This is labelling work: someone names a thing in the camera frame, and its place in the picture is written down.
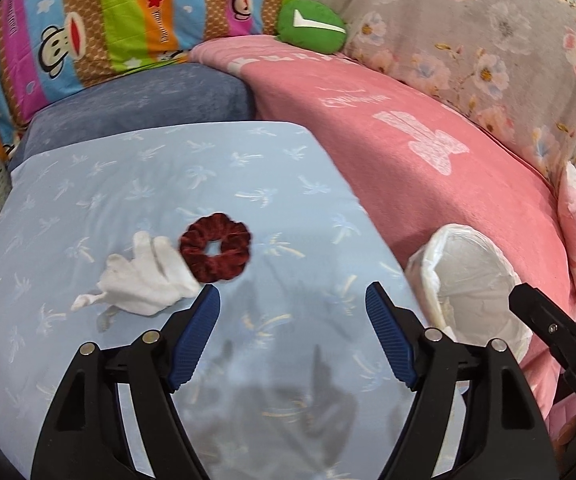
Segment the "purple stripe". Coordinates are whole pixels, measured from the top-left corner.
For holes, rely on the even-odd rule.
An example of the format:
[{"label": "purple stripe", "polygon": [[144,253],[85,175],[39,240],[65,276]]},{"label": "purple stripe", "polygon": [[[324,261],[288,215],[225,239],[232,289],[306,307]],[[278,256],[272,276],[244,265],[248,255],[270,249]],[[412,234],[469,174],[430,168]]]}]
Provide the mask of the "purple stripe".
[{"label": "purple stripe", "polygon": [[244,22],[235,18],[235,13],[232,10],[232,0],[228,0],[226,3],[226,19],[230,26],[230,36],[247,36],[250,34],[253,23],[252,14]]},{"label": "purple stripe", "polygon": [[22,120],[49,105],[34,66],[24,0],[2,0],[3,48]]}]

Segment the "red scrunchie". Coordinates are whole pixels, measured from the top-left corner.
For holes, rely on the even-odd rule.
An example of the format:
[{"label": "red scrunchie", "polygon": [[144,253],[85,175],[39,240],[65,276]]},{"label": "red scrunchie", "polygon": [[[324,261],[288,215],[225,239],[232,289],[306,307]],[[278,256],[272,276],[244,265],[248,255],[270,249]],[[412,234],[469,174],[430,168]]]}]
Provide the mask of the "red scrunchie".
[{"label": "red scrunchie", "polygon": [[[239,276],[250,259],[250,233],[241,222],[224,213],[205,216],[192,224],[179,239],[179,252],[200,283],[231,280]],[[206,254],[209,242],[220,240],[221,253]]]}]

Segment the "green cushion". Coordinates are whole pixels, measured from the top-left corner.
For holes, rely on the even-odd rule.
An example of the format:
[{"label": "green cushion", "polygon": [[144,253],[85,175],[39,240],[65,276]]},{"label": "green cushion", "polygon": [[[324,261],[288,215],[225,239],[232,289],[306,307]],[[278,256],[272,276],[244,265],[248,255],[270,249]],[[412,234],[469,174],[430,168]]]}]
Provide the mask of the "green cushion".
[{"label": "green cushion", "polygon": [[277,38],[284,43],[333,54],[346,42],[346,24],[334,11],[314,0],[291,0],[279,12]]}]

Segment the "floral curtain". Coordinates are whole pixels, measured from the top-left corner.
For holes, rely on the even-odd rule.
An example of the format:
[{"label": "floral curtain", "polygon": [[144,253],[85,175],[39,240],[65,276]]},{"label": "floral curtain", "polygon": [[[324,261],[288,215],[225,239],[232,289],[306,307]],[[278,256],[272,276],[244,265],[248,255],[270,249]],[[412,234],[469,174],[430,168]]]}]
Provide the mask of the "floral curtain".
[{"label": "floral curtain", "polygon": [[576,165],[576,0],[319,0],[345,53],[468,117],[555,186]]}]

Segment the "trash bin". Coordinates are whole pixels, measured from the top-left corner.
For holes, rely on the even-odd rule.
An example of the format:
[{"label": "trash bin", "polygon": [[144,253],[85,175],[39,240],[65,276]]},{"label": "trash bin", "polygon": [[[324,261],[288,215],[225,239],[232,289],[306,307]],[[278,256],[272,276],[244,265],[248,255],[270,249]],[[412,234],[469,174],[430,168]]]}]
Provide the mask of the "trash bin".
[{"label": "trash bin", "polygon": [[445,225],[410,257],[405,274],[432,326],[460,343],[503,339],[518,362],[526,355],[532,332],[508,309],[519,276],[489,238]]}]

